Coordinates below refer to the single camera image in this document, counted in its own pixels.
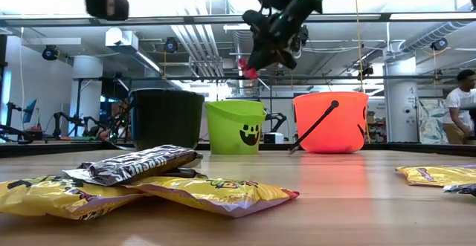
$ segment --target candy bag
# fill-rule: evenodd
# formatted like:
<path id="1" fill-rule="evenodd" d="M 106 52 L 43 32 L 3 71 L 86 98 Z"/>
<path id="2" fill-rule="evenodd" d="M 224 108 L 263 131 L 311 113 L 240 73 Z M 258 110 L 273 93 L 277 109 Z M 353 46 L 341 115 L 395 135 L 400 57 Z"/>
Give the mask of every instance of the candy bag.
<path id="1" fill-rule="evenodd" d="M 89 220 L 142 196 L 138 190 L 101 187 L 50 175 L 0 183 L 0 213 Z"/>
<path id="2" fill-rule="evenodd" d="M 476 197 L 476 184 L 445 186 L 443 190 L 445 193 L 471 194 Z"/>
<path id="3" fill-rule="evenodd" d="M 140 152 L 131 152 L 96 163 L 83 163 L 80 165 L 82 169 L 63 172 L 87 183 L 113 186 L 160 175 L 200 157 L 201 155 L 193 149 L 165 145 Z"/>
<path id="4" fill-rule="evenodd" d="M 398 167 L 410 185 L 444 187 L 476 183 L 476 165 Z"/>
<path id="5" fill-rule="evenodd" d="M 253 181 L 151 177 L 127 187 L 196 209 L 231 217 L 246 216 L 297 198 L 299 192 Z"/>

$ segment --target man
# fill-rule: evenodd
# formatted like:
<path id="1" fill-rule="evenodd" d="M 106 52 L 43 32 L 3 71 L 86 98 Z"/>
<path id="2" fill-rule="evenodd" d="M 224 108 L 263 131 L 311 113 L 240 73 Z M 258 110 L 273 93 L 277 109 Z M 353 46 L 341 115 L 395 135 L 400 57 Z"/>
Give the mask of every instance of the man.
<path id="1" fill-rule="evenodd" d="M 464 144 L 465 137 L 472 135 L 473 122 L 468 111 L 460 111 L 463 106 L 476 103 L 476 73 L 472 70 L 461 71 L 457 77 L 458 88 L 446 98 L 449 112 L 443 120 L 443 130 L 450 144 Z"/>

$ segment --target pillar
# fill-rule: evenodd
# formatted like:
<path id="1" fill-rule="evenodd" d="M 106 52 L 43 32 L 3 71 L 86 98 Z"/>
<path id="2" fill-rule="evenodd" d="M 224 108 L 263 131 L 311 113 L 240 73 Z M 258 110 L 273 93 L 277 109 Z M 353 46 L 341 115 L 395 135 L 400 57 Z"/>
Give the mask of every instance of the pillar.
<path id="1" fill-rule="evenodd" d="M 385 76 L 416 75 L 417 62 L 411 55 L 394 59 L 385 55 Z M 387 141 L 419 142 L 418 85 L 416 80 L 385 80 L 385 105 L 387 109 Z"/>
<path id="2" fill-rule="evenodd" d="M 94 56 L 76 56 L 74 58 L 73 64 L 73 78 L 98 78 L 103 76 L 103 60 L 94 57 Z M 81 83 L 80 96 L 80 117 L 93 117 L 96 120 L 99 120 L 100 112 L 100 98 L 103 83 L 100 81 L 91 81 L 88 84 L 88 80 L 83 80 Z M 69 115 L 73 116 L 77 112 L 77 92 L 78 92 L 78 81 L 73 81 L 71 85 L 71 108 Z M 73 124 L 69 124 L 69 131 L 74 128 Z M 84 128 L 78 128 L 77 135 L 83 135 Z"/>

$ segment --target lime green bucket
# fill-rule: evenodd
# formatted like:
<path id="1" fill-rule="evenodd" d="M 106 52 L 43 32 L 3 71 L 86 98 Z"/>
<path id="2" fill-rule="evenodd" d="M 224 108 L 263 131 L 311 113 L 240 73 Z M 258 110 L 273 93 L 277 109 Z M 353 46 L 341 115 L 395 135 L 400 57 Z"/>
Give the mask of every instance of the lime green bucket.
<path id="1" fill-rule="evenodd" d="M 205 104 L 212 154 L 255 155 L 260 147 L 261 102 L 230 100 Z"/>

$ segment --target table surface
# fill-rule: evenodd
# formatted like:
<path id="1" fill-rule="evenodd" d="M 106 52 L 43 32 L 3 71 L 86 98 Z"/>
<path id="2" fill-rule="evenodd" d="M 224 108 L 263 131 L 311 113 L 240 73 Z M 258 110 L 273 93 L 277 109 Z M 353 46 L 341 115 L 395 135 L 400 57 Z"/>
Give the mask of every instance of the table surface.
<path id="1" fill-rule="evenodd" d="M 55 174 L 122 151 L 0 159 L 0 181 Z M 411 187 L 396 166 L 474 164 L 408 152 L 352 155 L 261 152 L 210 156 L 199 169 L 300 191 L 300 197 L 240 219 L 145 198 L 93 221 L 0 215 L 0 245 L 474 245 L 476 198 Z"/>

